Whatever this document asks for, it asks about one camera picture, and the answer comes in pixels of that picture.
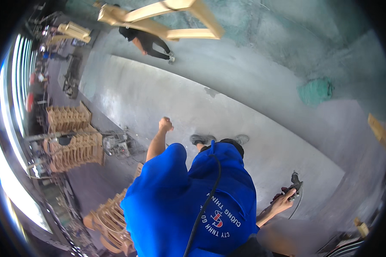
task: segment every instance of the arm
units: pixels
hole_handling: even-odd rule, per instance
[[[142,54],[143,55],[146,55],[147,54],[147,52],[143,49],[143,47],[142,47],[142,43],[140,42],[140,40],[137,38],[137,37],[135,37],[133,40],[132,40],[132,42],[133,42],[133,44],[135,45],[135,46],[137,46],[137,48],[142,52]]]
[[[273,203],[270,204],[256,217],[256,225],[262,227],[268,220],[273,218],[276,214],[292,207],[293,202],[289,202],[288,198],[296,193],[296,189],[292,188],[285,195],[277,194],[273,198]]]
[[[159,121],[159,131],[157,132],[156,136],[154,136],[150,143],[149,149],[147,150],[146,162],[165,151],[166,134],[168,131],[173,131],[173,129],[174,127],[168,117],[163,117]]]

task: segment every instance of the green bag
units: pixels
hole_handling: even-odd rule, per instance
[[[332,98],[334,87],[329,78],[315,79],[297,87],[300,100],[305,105],[317,107],[320,103]]]

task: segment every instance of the gray floor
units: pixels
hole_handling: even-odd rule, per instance
[[[175,130],[167,134],[166,143],[185,146],[188,169],[197,155],[189,141],[191,134],[211,134],[219,140],[248,135],[251,140],[243,146],[244,163],[256,187],[259,212],[279,188],[290,184],[290,175],[297,170],[305,187],[303,203],[294,217],[311,220],[344,175],[317,149],[261,113],[143,63],[92,52],[79,89],[115,124],[128,126],[140,137],[153,138],[160,118],[170,117]],[[293,209],[280,216],[288,218]]]
[[[297,77],[252,48],[238,47],[229,39],[183,39],[178,43],[169,43],[169,46],[177,58],[172,66],[164,60],[142,56],[134,45],[125,42],[117,29],[102,32],[93,50],[168,70],[209,87],[209,95],[220,92],[278,122],[316,147],[345,172],[333,197],[315,220],[333,231],[354,231],[354,217],[359,216],[362,220],[370,218],[382,191],[380,183],[386,170],[386,152],[376,141],[367,125],[367,113],[356,100],[332,100],[311,109],[301,103],[296,92],[296,86],[303,84],[304,78]],[[51,63],[50,70],[54,72],[51,76],[57,77],[59,69],[60,63]],[[53,94],[54,105],[78,105],[78,101],[64,96],[53,79],[49,91]],[[92,105],[81,94],[78,99],[82,99],[93,112],[96,127],[106,130],[117,128],[102,113],[95,114],[99,111],[98,106]],[[129,183],[126,178],[134,173],[133,165],[131,161],[107,160],[103,169],[83,166],[69,174],[77,181],[75,193],[82,202],[82,213],[87,214],[126,187]],[[80,173],[86,170],[93,175],[82,178]]]

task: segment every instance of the red object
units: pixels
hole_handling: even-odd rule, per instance
[[[33,93],[28,93],[27,99],[26,99],[26,111],[31,112],[33,110],[34,104],[35,104],[35,96],[33,95]]]
[[[35,73],[32,73],[30,75],[30,84],[34,84],[36,81],[36,74]]]

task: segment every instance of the person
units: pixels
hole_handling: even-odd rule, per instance
[[[71,56],[72,56],[71,54],[69,54],[68,56],[62,56],[61,54],[54,53],[54,52],[52,53],[49,51],[42,52],[43,59],[49,59],[50,58],[50,59],[55,59],[55,60],[68,61]]]
[[[158,36],[147,33],[145,31],[137,30],[129,27],[119,27],[118,31],[122,34],[128,42],[133,42],[135,46],[142,52],[143,55],[150,55],[160,59],[169,60],[169,64],[173,64],[175,57],[173,52],[169,49],[167,44]],[[153,43],[164,49],[164,53],[160,53],[153,49]]]
[[[251,235],[255,240],[259,227],[293,205],[288,198],[294,189],[276,195],[273,203],[256,215],[256,190],[243,163],[242,145],[249,141],[246,135],[217,143],[214,136],[190,136],[199,153],[188,171],[183,145],[173,143],[165,149],[166,134],[173,129],[169,118],[159,121],[141,175],[121,202],[126,229],[140,257],[183,256],[219,168],[219,183],[200,216],[188,256],[226,256]]]

